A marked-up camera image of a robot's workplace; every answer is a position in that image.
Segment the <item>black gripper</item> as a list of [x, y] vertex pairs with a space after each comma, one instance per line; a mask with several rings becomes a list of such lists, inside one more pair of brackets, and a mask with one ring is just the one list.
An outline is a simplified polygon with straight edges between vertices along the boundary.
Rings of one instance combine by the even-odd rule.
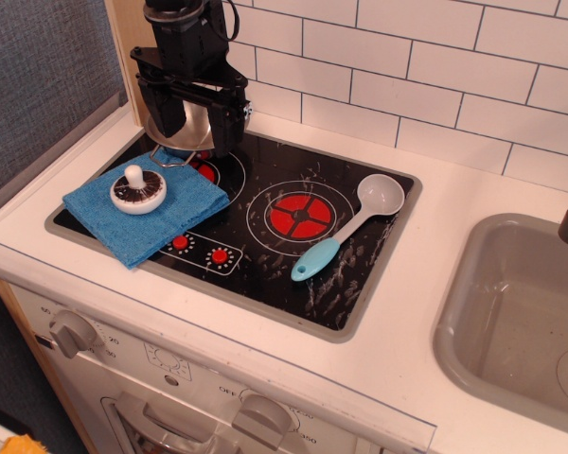
[[159, 132], [172, 137], [186, 123], [182, 100], [217, 101], [209, 107], [214, 155], [226, 156], [242, 140], [247, 78], [227, 61], [240, 18], [227, 29], [223, 12], [146, 12], [154, 47], [136, 46], [137, 83]]

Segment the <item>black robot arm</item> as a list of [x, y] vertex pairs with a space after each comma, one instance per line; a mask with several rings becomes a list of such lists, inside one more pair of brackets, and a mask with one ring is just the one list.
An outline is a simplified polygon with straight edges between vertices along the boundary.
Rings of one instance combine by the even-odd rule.
[[220, 1], [148, 1], [156, 45], [135, 47], [146, 132], [166, 148], [222, 157], [242, 140], [250, 115], [247, 78], [227, 60], [238, 31]]

